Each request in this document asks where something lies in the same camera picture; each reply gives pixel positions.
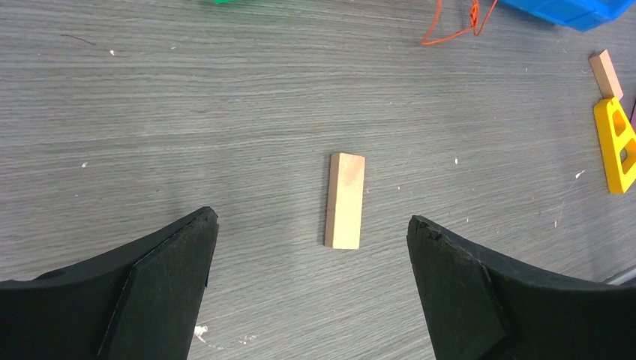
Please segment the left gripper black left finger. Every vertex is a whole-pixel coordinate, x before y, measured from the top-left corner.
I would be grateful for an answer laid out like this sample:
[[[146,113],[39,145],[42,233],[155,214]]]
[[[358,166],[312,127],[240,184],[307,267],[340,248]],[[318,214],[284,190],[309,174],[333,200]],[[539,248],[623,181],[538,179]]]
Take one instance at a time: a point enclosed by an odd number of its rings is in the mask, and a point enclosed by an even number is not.
[[[186,359],[218,237],[209,207],[91,259],[1,283],[3,359]]]

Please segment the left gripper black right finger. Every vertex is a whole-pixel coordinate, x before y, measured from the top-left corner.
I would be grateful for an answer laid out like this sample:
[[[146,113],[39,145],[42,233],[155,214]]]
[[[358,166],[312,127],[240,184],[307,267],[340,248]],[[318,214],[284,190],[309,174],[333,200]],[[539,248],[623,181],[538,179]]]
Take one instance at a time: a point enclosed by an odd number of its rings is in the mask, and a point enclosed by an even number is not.
[[[422,216],[406,242],[437,359],[633,359],[635,282],[557,274]]]

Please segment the small wooden block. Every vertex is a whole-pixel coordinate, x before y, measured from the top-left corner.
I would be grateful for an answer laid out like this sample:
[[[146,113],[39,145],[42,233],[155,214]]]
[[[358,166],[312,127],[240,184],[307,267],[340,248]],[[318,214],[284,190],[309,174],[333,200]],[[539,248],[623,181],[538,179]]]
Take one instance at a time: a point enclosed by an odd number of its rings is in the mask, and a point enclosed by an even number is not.
[[[343,152],[331,156],[324,245],[358,250],[362,229],[365,157]]]

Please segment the yellow orange toy piece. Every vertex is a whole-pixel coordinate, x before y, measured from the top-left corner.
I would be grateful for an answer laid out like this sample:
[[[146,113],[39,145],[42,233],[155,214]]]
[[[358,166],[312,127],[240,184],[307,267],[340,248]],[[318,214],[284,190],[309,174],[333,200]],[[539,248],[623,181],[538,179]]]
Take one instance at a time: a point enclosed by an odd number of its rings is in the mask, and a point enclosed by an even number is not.
[[[624,194],[635,182],[635,131],[616,97],[593,108],[608,190]]]

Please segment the blue plastic bin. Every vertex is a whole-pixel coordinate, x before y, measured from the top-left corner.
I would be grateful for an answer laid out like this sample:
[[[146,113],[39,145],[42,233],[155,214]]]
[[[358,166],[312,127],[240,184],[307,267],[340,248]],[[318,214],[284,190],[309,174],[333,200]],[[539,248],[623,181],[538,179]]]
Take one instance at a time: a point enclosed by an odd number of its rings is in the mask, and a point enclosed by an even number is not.
[[[539,19],[587,32],[618,19],[635,0],[502,0]]]

